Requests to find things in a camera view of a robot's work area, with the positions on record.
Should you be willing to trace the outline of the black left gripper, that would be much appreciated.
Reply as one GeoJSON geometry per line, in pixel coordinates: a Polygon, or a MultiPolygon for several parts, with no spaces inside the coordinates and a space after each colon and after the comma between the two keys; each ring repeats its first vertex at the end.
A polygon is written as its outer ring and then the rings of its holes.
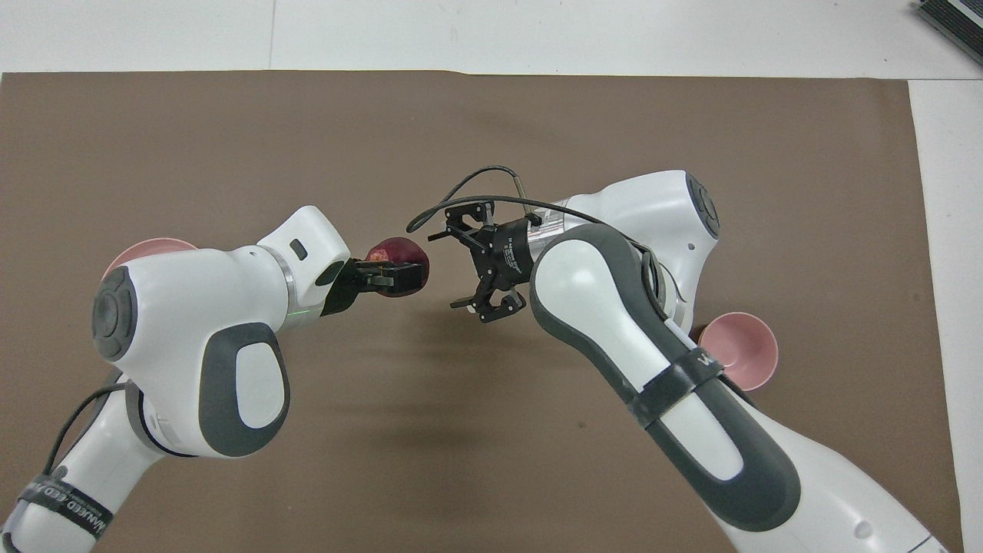
{"type": "Polygon", "coordinates": [[[360,293],[368,290],[379,294],[393,294],[396,279],[424,279],[424,265],[350,258],[338,270],[330,267],[323,274],[323,277],[328,276],[334,276],[334,279],[331,280],[320,317],[347,310],[360,293]]]}

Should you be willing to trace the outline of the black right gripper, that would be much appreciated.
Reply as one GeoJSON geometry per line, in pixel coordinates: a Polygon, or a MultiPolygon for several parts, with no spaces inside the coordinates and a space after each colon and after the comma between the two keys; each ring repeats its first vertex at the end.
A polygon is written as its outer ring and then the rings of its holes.
{"type": "Polygon", "coordinates": [[[506,224],[494,224],[492,200],[440,207],[438,211],[445,215],[445,228],[429,235],[428,241],[455,238],[472,250],[472,261],[481,277],[473,296],[457,299],[449,307],[466,308],[478,315],[482,323],[523,310],[527,303],[514,286],[527,283],[534,266],[529,249],[529,221],[518,218],[506,224]],[[496,305],[491,302],[495,290],[507,290],[496,305]]]}

